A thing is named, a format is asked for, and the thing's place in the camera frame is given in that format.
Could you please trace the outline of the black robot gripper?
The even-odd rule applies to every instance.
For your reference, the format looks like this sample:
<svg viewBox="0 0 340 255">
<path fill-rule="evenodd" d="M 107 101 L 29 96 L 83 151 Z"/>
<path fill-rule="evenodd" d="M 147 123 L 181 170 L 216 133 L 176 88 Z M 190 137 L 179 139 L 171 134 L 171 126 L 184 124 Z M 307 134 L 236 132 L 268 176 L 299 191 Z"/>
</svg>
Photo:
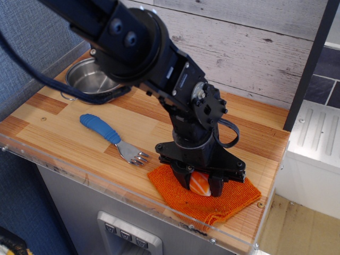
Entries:
<svg viewBox="0 0 340 255">
<path fill-rule="evenodd" d="M 245 180 L 245 162 L 219 145 L 213 134 L 201 143 L 180 140 L 174 135 L 173 142 L 159 143 L 155 149 L 160 162 L 172 168 L 180 185 L 187 190 L 193 171 L 211 174 L 208 183 L 213 197 L 222 195 L 225 182 Z"/>
</svg>

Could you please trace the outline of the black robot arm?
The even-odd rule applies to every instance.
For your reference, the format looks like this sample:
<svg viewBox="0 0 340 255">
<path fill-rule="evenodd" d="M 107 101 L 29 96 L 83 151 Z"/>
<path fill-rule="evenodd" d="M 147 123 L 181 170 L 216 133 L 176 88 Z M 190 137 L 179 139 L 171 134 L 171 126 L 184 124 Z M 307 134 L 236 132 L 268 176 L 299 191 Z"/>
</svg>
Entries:
<svg viewBox="0 0 340 255">
<path fill-rule="evenodd" d="M 127 8 L 120 1 L 45 1 L 91 43 L 94 58 L 112 80 L 155 96 L 169 113 L 173 141 L 156 145 L 162 163 L 170 165 L 186 189 L 194 172 L 205 173 L 211 194 L 218 197 L 228 181 L 244 182 L 245 163 L 222 143 L 220 124 L 226 103 L 203 70 L 171 41 L 158 15 Z"/>
</svg>

